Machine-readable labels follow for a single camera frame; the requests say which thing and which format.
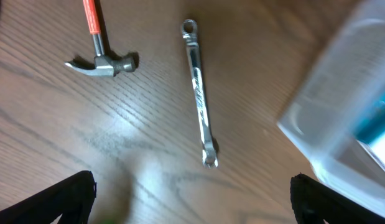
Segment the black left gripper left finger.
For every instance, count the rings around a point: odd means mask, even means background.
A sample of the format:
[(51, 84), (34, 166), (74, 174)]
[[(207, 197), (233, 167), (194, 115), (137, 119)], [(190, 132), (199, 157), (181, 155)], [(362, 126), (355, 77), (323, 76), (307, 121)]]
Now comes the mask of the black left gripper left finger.
[(87, 223), (96, 198), (92, 172), (69, 178), (0, 211), (0, 223)]

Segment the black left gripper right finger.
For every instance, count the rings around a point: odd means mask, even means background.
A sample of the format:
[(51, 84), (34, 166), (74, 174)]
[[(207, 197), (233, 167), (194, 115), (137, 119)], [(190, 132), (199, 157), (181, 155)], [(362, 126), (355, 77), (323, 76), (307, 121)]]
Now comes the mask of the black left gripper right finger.
[(385, 218), (299, 174), (290, 180), (290, 201), (298, 224), (385, 224)]

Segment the blue white bit set box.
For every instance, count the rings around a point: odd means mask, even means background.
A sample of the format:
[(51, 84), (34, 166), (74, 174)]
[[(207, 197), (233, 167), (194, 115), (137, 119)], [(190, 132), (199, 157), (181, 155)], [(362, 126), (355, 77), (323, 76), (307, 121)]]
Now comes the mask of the blue white bit set box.
[(355, 138), (385, 172), (385, 95), (370, 107), (356, 128)]

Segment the silver double ring wrench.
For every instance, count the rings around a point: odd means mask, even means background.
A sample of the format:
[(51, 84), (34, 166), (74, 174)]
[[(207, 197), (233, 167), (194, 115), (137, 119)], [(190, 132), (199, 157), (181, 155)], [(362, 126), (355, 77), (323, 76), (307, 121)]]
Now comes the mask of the silver double ring wrench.
[(218, 157), (213, 136), (211, 134), (208, 107), (206, 103), (200, 46), (198, 43), (198, 25), (193, 19), (186, 19), (182, 23), (181, 30), (183, 40), (185, 41), (198, 113), (200, 138), (203, 148), (202, 163), (206, 168), (212, 169), (218, 167)]

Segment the claw hammer black orange handle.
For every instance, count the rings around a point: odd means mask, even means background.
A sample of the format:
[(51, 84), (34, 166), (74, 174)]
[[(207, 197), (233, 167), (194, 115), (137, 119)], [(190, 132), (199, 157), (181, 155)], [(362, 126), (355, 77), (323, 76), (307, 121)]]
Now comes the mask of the claw hammer black orange handle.
[(90, 77), (115, 77), (120, 72), (134, 72), (136, 64), (132, 57), (114, 60), (106, 55), (95, 1), (83, 0), (83, 7), (95, 49), (94, 68), (83, 68), (74, 61), (65, 65)]

